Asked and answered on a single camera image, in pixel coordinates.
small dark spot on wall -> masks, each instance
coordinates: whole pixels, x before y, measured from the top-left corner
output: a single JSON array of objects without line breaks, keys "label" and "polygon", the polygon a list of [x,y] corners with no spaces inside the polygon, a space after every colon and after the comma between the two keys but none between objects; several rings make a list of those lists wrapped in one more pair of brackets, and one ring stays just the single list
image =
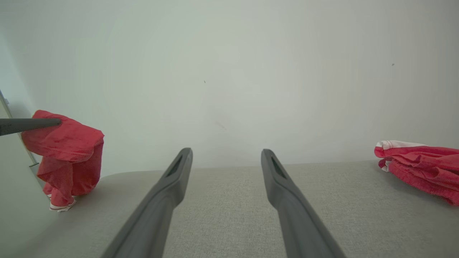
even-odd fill
[{"label": "small dark spot on wall", "polygon": [[218,121],[215,121],[215,124],[218,125],[219,127],[221,127],[223,130],[226,130],[226,127],[224,127],[221,123],[219,123]]}]

gray sofa cushion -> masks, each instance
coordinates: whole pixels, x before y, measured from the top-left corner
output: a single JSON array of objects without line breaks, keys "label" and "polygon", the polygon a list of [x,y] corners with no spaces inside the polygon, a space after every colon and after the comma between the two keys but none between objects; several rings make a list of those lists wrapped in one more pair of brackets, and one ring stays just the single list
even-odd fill
[{"label": "gray sofa cushion", "polygon": [[[348,257],[455,257],[459,210],[377,161],[285,165]],[[98,258],[162,172],[101,179],[24,257]],[[165,258],[286,257],[260,167],[193,169],[174,210]]]}]

red towel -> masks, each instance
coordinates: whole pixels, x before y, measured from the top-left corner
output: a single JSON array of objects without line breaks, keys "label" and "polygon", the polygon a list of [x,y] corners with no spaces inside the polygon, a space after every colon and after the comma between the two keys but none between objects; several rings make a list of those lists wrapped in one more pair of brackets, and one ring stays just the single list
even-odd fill
[{"label": "red towel", "polygon": [[459,150],[384,140],[377,143],[379,166],[403,182],[459,206]]},{"label": "red towel", "polygon": [[91,192],[101,174],[104,135],[65,116],[38,110],[32,118],[59,118],[58,126],[22,132],[31,152],[43,156],[37,176],[46,182],[51,208],[73,205],[72,196]]}]

gray fabric surface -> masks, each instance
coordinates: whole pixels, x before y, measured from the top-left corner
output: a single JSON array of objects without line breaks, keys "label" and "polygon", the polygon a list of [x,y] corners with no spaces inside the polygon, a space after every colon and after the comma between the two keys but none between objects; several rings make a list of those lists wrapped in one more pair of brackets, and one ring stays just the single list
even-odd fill
[{"label": "gray fabric surface", "polygon": [[[286,165],[349,258],[456,257],[459,210],[377,161]],[[98,258],[162,172],[102,178],[17,257]],[[286,257],[261,168],[194,169],[164,250],[178,257]]]}]

folded red towel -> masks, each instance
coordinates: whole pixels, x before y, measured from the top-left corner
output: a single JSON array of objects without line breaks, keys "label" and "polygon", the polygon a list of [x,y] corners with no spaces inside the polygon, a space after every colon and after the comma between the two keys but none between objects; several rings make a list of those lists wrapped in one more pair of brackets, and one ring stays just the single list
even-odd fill
[{"label": "folded red towel", "polygon": [[43,191],[51,195],[51,209],[65,209],[74,204],[72,196],[88,194],[99,182],[104,135],[43,110],[33,118],[62,121],[58,126],[22,132],[22,140],[28,150],[43,156],[37,176],[46,182]]},{"label": "folded red towel", "polygon": [[403,182],[459,206],[459,150],[384,140],[376,144],[379,166]]}]

